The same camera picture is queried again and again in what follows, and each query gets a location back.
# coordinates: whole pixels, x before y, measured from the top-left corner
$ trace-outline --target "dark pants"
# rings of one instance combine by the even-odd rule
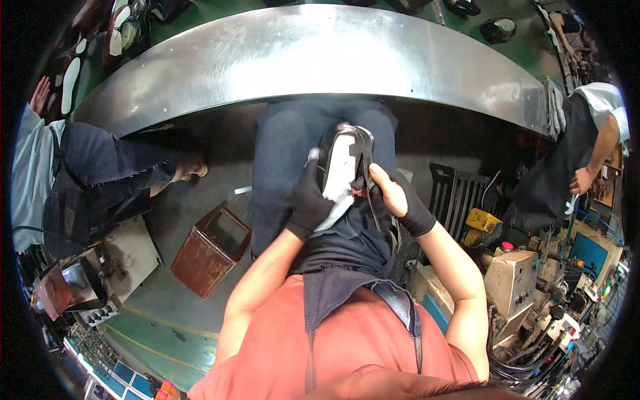
[[[60,149],[67,171],[85,188],[91,228],[98,231],[118,223],[120,215],[148,211],[150,188],[171,182],[182,155],[78,122],[65,126]],[[134,209],[122,214],[128,205]]]
[[[384,168],[396,167],[397,120],[378,101],[290,100],[267,106],[258,121],[249,204],[254,257],[273,242],[287,223],[291,215],[288,198],[304,169],[309,150],[319,146],[323,135],[334,123],[344,121],[370,130],[375,140],[375,162]],[[351,247],[349,254],[340,258],[343,262],[353,260],[356,253],[366,257],[372,251],[377,253],[376,260],[383,262],[390,250],[379,247],[386,246],[382,244],[387,242],[387,238],[380,240],[381,235],[371,232],[367,223],[370,214],[371,211],[362,205],[352,207],[336,224],[336,227],[349,227],[342,229],[343,234],[325,234],[311,239],[309,244]]]

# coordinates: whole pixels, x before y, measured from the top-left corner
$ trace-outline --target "brown box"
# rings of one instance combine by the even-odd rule
[[[206,299],[242,258],[251,230],[220,203],[191,229],[170,271]]]

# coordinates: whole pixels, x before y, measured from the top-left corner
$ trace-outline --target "blue hose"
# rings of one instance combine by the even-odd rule
[[[587,217],[595,218],[596,220],[598,220],[598,221],[602,222],[602,223],[607,227],[607,229],[609,229],[609,230],[611,231],[611,233],[613,233],[613,234],[614,234],[614,236],[615,236],[615,237],[616,237],[616,239],[617,239],[617,240],[622,244],[622,246],[624,246],[624,245],[625,245],[625,241],[624,241],[624,240],[622,240],[622,238],[621,238],[620,236],[618,236],[618,234],[617,234],[617,233],[616,233],[616,232],[615,232],[615,231],[614,231],[614,230],[609,226],[609,224],[608,224],[608,223],[606,223],[602,218],[600,218],[599,216],[593,215],[593,214],[589,214],[588,212],[584,212],[584,211],[582,211],[582,210],[580,210],[580,209],[578,209],[578,208],[576,208],[575,210],[576,210],[577,212],[580,212],[580,213],[582,213],[582,214],[586,215]]]

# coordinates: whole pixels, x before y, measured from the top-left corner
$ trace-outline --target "light blue shirt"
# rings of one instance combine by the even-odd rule
[[[53,176],[53,137],[51,126],[62,139],[65,121],[48,126],[27,104],[15,142],[11,171],[11,225],[42,228],[44,203],[55,180]],[[16,252],[27,250],[31,244],[42,244],[42,233],[21,229],[13,234]]]

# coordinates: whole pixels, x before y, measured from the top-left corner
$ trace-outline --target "black glove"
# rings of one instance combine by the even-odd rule
[[[418,197],[418,193],[404,175],[396,170],[387,171],[391,181],[400,185],[406,196],[407,212],[398,221],[414,236],[422,236],[436,225],[436,218],[431,214],[422,200]]]
[[[318,151],[312,149],[307,166],[291,195],[293,212],[286,228],[303,241],[329,216],[335,204],[320,192],[316,180],[317,166]]]
[[[395,170],[382,169],[383,171],[378,173],[372,172],[371,177],[376,179],[376,183],[382,190],[383,198],[389,211],[398,218],[398,221],[412,236],[418,237],[428,233],[435,225],[436,218],[427,210],[413,186],[402,173]],[[354,184],[362,186],[359,182],[354,182]],[[403,194],[404,198],[406,198],[407,208],[406,214],[400,216],[399,213],[404,211]]]

